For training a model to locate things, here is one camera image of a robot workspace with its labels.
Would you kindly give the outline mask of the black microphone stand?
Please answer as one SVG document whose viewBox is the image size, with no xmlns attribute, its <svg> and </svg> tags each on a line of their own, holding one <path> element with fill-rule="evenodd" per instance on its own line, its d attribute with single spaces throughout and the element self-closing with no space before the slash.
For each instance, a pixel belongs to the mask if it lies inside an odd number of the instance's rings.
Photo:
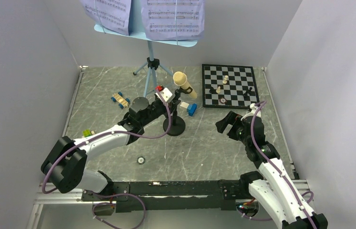
<svg viewBox="0 0 356 229">
<path fill-rule="evenodd" d="M 189 87 L 188 89 L 183 89 L 179 88 L 176 89 L 174 92 L 175 97 L 172 99 L 171 102 L 169 102 L 169 108 L 171 111 L 170 117 L 172 118 L 172 124 L 170 127 L 170 130 L 167 132 L 168 135 L 170 136 L 179 136 L 185 131 L 185 121 L 178 116 L 177 114 L 177 108 L 179 106 L 179 103 L 181 102 L 179 98 L 181 97 L 181 93 L 184 94 L 189 94 L 193 89 Z"/>
</svg>

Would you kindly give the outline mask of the gold toy microphone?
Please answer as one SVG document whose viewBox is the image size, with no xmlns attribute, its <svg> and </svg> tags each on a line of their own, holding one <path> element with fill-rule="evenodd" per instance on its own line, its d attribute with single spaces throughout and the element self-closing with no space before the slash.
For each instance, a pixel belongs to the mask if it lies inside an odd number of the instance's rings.
<svg viewBox="0 0 356 229">
<path fill-rule="evenodd" d="M 197 98 L 197 92 L 194 90 L 194 88 L 191 86 L 191 84 L 188 81 L 188 77 L 185 73 L 183 72 L 175 72 L 173 74 L 173 81 L 176 86 L 179 86 L 186 92 L 188 92 L 188 95 L 192 99 Z"/>
</svg>

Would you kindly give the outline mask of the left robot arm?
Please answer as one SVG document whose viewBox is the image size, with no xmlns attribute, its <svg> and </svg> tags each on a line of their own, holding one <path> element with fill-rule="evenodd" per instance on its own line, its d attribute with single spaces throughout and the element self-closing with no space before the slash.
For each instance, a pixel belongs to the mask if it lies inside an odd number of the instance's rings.
<svg viewBox="0 0 356 229">
<path fill-rule="evenodd" d="M 93 192 L 100 200 L 109 199 L 114 182 L 102 171 L 87 170 L 86 163 L 114 148 L 130 145 L 139 138 L 147 139 L 144 127 L 161 115 L 167 117 L 167 134 L 172 127 L 172 114 L 180 100 L 164 100 L 160 93 L 155 97 L 151 104 L 145 97 L 134 99 L 124 118 L 106 131 L 74 140 L 68 136 L 61 137 L 41 165 L 41 171 L 45 174 L 42 192 L 49 194 L 58 190 L 68 193 L 80 188 Z"/>
</svg>

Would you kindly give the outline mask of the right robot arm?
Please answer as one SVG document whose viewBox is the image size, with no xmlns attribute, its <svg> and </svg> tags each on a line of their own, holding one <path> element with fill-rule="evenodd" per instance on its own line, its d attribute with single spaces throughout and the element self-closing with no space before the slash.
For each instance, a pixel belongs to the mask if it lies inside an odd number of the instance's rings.
<svg viewBox="0 0 356 229">
<path fill-rule="evenodd" d="M 276 148 L 266 141 L 264 124 L 259 116 L 241 116 L 230 111 L 216 124 L 222 133 L 228 125 L 230 139 L 245 146 L 247 157 L 256 171 L 242 174 L 239 193 L 244 198 L 255 198 L 279 229 L 326 229 L 327 218 L 316 213 L 295 187 Z"/>
</svg>

